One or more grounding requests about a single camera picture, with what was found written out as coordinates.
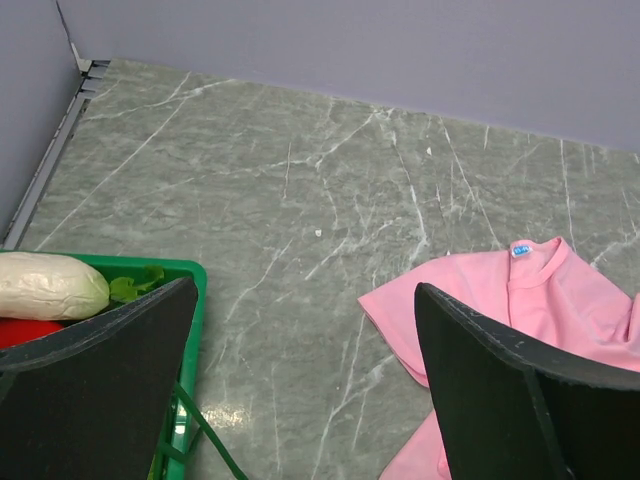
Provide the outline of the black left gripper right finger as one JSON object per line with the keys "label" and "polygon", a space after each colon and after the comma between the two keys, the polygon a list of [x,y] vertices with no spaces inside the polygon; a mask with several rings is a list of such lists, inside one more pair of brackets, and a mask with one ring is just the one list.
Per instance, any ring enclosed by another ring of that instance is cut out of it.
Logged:
{"label": "black left gripper right finger", "polygon": [[552,347],[428,283],[414,311],[452,478],[638,478],[638,373]]}

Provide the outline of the pink t-shirt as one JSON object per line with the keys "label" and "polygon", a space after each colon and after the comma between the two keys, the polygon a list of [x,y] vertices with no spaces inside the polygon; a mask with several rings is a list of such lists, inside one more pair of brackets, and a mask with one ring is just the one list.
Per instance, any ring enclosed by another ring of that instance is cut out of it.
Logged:
{"label": "pink t-shirt", "polygon": [[[429,389],[414,311],[431,284],[476,312],[570,354],[639,375],[639,301],[562,238],[431,260],[359,302],[409,374]],[[454,479],[434,410],[390,461],[386,479]]]}

